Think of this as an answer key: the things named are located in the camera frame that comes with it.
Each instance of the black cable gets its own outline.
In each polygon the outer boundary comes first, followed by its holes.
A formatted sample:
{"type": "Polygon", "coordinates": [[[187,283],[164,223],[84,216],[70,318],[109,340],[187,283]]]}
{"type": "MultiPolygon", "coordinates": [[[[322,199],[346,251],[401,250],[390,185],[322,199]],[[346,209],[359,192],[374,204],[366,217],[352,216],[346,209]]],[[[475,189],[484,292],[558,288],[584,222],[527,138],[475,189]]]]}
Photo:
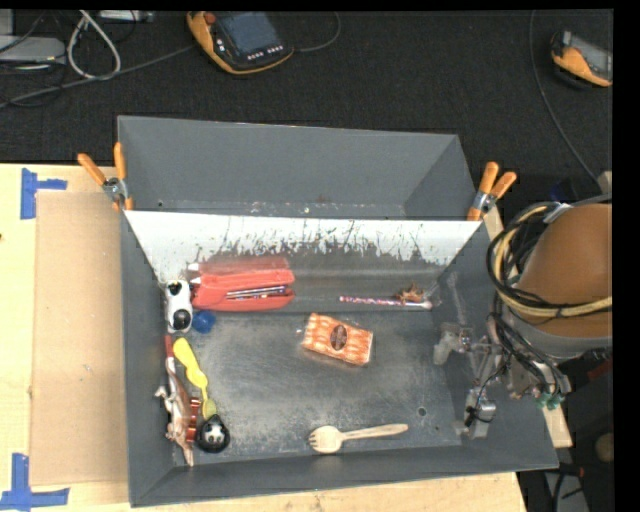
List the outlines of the black cable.
{"type": "Polygon", "coordinates": [[[338,13],[336,11],[333,11],[333,14],[336,17],[336,21],[338,23],[338,27],[336,29],[336,33],[333,35],[333,37],[331,39],[329,39],[326,43],[323,43],[321,45],[318,46],[312,46],[310,48],[301,48],[299,50],[295,50],[298,53],[308,53],[308,52],[315,52],[317,50],[322,50],[324,48],[327,48],[328,46],[332,45],[336,39],[338,39],[338,37],[340,36],[340,32],[342,31],[342,22],[340,21],[340,16],[338,15],[338,13]]]}
{"type": "Polygon", "coordinates": [[[20,102],[22,102],[24,100],[35,98],[35,97],[38,97],[38,96],[43,96],[45,94],[50,94],[50,93],[53,93],[53,92],[63,91],[63,90],[71,89],[73,87],[78,87],[80,85],[91,84],[91,83],[94,83],[94,82],[105,82],[105,81],[108,81],[108,80],[112,80],[113,78],[117,78],[119,76],[126,75],[127,73],[131,73],[133,71],[138,71],[140,69],[146,68],[146,67],[151,66],[153,64],[157,64],[158,62],[162,62],[162,61],[167,60],[169,58],[175,57],[176,55],[180,55],[181,53],[185,53],[185,52],[187,52],[189,50],[192,50],[192,49],[194,49],[196,47],[198,47],[198,45],[194,43],[194,44],[192,44],[190,46],[187,46],[185,48],[181,48],[180,50],[176,50],[175,52],[168,53],[168,54],[163,55],[161,57],[158,57],[156,59],[147,61],[147,62],[145,62],[143,64],[139,64],[137,66],[133,66],[133,67],[130,67],[130,68],[127,68],[127,69],[122,69],[122,70],[118,71],[117,73],[112,73],[111,75],[109,75],[107,77],[99,76],[99,77],[95,77],[95,78],[87,78],[87,79],[83,79],[83,80],[76,80],[75,82],[61,84],[61,85],[56,86],[56,87],[48,87],[48,88],[44,88],[44,89],[41,89],[39,91],[34,91],[34,92],[31,92],[31,93],[28,93],[28,94],[22,94],[20,96],[16,96],[15,98],[11,98],[8,101],[0,103],[0,109],[6,108],[6,107],[8,107],[10,105],[16,105],[17,103],[20,103],[20,102]]]}
{"type": "Polygon", "coordinates": [[[591,177],[591,179],[599,187],[600,184],[598,183],[598,177],[593,173],[593,171],[591,171],[591,169],[589,169],[589,166],[585,163],[585,161],[582,159],[582,157],[580,157],[580,154],[578,153],[576,148],[573,147],[573,144],[571,144],[571,141],[569,140],[567,135],[564,133],[564,130],[562,129],[562,126],[560,125],[560,121],[558,121],[558,118],[556,117],[555,113],[553,112],[553,109],[551,108],[551,104],[549,103],[549,100],[547,99],[547,95],[545,94],[544,89],[542,88],[542,84],[540,83],[540,77],[538,76],[538,70],[536,69],[535,58],[534,58],[534,55],[533,55],[533,18],[535,16],[535,12],[536,12],[535,9],[533,9],[531,11],[531,18],[530,18],[530,21],[529,21],[529,54],[531,56],[531,66],[533,68],[533,75],[535,76],[536,84],[538,85],[538,90],[540,91],[540,95],[542,96],[542,99],[544,100],[544,104],[546,105],[547,110],[549,111],[549,115],[551,115],[551,119],[553,119],[553,122],[556,125],[556,128],[558,129],[558,131],[560,132],[560,135],[564,139],[565,143],[567,144],[567,146],[569,146],[569,149],[571,150],[573,155],[578,159],[578,162],[580,162],[580,165],[582,166],[582,168],[587,172],[587,174],[591,177]]]}

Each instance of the gray metal tray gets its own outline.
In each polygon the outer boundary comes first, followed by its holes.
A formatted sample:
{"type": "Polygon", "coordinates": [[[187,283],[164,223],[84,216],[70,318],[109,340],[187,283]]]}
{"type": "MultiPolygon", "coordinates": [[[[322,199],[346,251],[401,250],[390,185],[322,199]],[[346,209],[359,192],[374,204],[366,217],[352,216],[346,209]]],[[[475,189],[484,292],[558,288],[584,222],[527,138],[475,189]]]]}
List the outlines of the gray metal tray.
{"type": "MultiPolygon", "coordinates": [[[[119,119],[119,140],[137,211],[456,221],[464,219],[474,194],[455,136],[125,116],[119,119]],[[215,161],[205,153],[216,155],[215,161]],[[268,179],[248,180],[255,173],[268,179]],[[352,187],[369,173],[380,186],[352,187]],[[385,180],[386,190],[381,190],[385,180]],[[329,197],[330,185],[331,201],[316,201],[329,197]]],[[[531,401],[510,400],[500,386],[492,387],[498,414],[488,437],[458,437],[452,422],[462,419],[470,368],[459,354],[444,366],[432,363],[442,322],[462,318],[483,332],[493,296],[484,267],[489,238],[483,226],[451,261],[429,273],[441,301],[432,311],[342,309],[329,305],[335,301],[320,300],[271,314],[218,313],[209,334],[189,333],[232,439],[220,454],[196,449],[192,468],[185,465],[180,448],[165,439],[167,413],[154,397],[158,386],[166,384],[157,261],[150,261],[124,216],[121,238],[132,505],[557,465],[541,412],[531,401]],[[301,349],[308,314],[316,307],[324,308],[318,313],[330,311],[374,332],[368,365],[350,367],[301,349]],[[316,454],[306,443],[306,436],[323,424],[351,430],[398,422],[408,423],[409,431],[354,441],[336,455],[316,454]]],[[[296,262],[298,269],[305,267],[304,261],[296,262]]],[[[311,274],[322,276],[327,266],[321,261],[309,263],[311,274]]],[[[375,258],[363,261],[376,266],[375,258]]],[[[415,277],[414,264],[395,268],[398,282],[415,277]]],[[[384,277],[389,268],[393,266],[379,266],[360,284],[370,291],[376,276],[384,277]]],[[[313,296],[312,288],[302,287],[301,295],[313,296]]],[[[335,290],[329,290],[333,296],[335,290]]]]}

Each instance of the red stapler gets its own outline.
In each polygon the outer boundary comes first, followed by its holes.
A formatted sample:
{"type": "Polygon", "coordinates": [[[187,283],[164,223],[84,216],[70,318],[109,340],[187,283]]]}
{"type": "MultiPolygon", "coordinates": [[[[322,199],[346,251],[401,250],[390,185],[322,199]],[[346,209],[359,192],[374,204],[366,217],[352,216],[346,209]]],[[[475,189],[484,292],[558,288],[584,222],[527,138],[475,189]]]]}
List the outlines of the red stapler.
{"type": "Polygon", "coordinates": [[[256,257],[215,263],[192,263],[191,304],[213,311],[279,309],[295,297],[293,272],[284,258],[256,257]]]}

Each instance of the white cable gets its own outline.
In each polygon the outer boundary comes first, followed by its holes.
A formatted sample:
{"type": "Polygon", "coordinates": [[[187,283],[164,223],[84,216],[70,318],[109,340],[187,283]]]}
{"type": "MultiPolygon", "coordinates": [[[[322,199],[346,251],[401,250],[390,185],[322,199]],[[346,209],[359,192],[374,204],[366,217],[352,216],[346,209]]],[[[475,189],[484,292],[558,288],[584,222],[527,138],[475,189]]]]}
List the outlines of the white cable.
{"type": "Polygon", "coordinates": [[[109,36],[105,34],[104,30],[102,30],[102,27],[100,27],[100,25],[89,15],[89,13],[83,9],[79,9],[79,10],[80,10],[80,13],[82,14],[82,19],[78,22],[78,24],[76,25],[76,28],[73,30],[73,33],[71,34],[71,39],[69,39],[69,44],[67,45],[67,57],[69,59],[69,64],[71,65],[71,67],[76,73],[78,73],[80,76],[84,78],[97,78],[97,79],[111,78],[115,73],[118,73],[122,67],[122,64],[120,61],[120,54],[118,53],[118,50],[116,49],[111,39],[109,39],[109,36]],[[111,50],[111,53],[113,53],[113,56],[115,58],[116,62],[115,62],[113,71],[106,75],[95,76],[90,73],[87,73],[86,71],[80,69],[76,64],[75,60],[73,59],[73,49],[78,41],[78,36],[80,35],[80,32],[87,30],[89,28],[89,25],[93,26],[93,28],[100,35],[100,37],[104,39],[104,42],[107,43],[107,46],[109,46],[109,49],[111,50]]]}

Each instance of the wooden table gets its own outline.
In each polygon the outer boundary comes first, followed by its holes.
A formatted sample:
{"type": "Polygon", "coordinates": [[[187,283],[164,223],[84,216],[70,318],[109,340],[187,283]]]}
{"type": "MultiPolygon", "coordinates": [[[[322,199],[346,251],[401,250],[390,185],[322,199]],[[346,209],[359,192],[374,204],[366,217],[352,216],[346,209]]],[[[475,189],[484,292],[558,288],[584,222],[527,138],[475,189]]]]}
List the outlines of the wooden table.
{"type": "MultiPolygon", "coordinates": [[[[37,311],[35,297],[38,280],[34,275],[36,258],[46,257],[55,259],[56,254],[43,255],[37,252],[37,219],[20,220],[20,187],[21,170],[28,168],[38,175],[39,180],[60,178],[67,181],[66,191],[40,191],[36,196],[44,201],[49,194],[61,194],[60,204],[64,208],[62,198],[72,197],[72,194],[94,194],[100,204],[99,215],[117,215],[109,207],[109,200],[101,189],[89,178],[80,166],[60,165],[31,165],[31,164],[0,164],[0,276],[2,277],[3,293],[0,294],[0,318],[5,327],[5,339],[0,343],[0,369],[2,371],[2,428],[4,435],[0,439],[0,475],[3,482],[2,489],[11,487],[11,454],[22,453],[30,456],[32,461],[38,457],[54,468],[50,481],[33,481],[31,487],[34,492],[55,490],[63,487],[70,488],[69,501],[65,507],[51,507],[51,510],[100,510],[105,512],[131,510],[128,503],[126,471],[119,471],[111,477],[101,480],[85,481],[79,478],[77,482],[56,481],[55,467],[64,467],[67,454],[56,452],[56,425],[58,422],[70,421],[68,415],[76,414],[75,419],[81,421],[80,412],[69,412],[60,418],[60,411],[51,410],[50,434],[51,444],[48,447],[34,446],[31,433],[35,427],[31,425],[33,417],[32,384],[34,383],[34,314],[37,311]]],[[[105,175],[115,176],[113,168],[103,168],[105,175]]],[[[82,218],[85,212],[74,211],[72,219],[82,218]]],[[[489,215],[486,219],[490,232],[496,233],[501,229],[500,218],[497,214],[489,215]]],[[[119,260],[119,253],[107,255],[119,260]]],[[[118,295],[111,300],[119,301],[118,295]]],[[[119,325],[117,319],[112,321],[119,325]]],[[[56,343],[56,332],[50,332],[47,342],[56,343]]],[[[51,368],[62,364],[51,358],[51,368]]],[[[549,431],[557,448],[571,445],[564,417],[560,409],[553,413],[545,410],[549,431]]],[[[91,457],[91,447],[98,441],[94,437],[95,431],[82,428],[76,431],[74,443],[84,447],[88,457],[91,457]]],[[[150,507],[149,510],[172,511],[185,510],[185,505],[169,505],[150,507]]],[[[526,507],[520,492],[515,473],[500,473],[478,476],[451,477],[438,480],[424,480],[395,484],[375,485],[339,490],[300,492],[278,494],[243,499],[219,500],[208,503],[194,503],[187,507],[193,511],[319,511],[325,512],[355,512],[355,511],[525,511],[526,507]]]]}

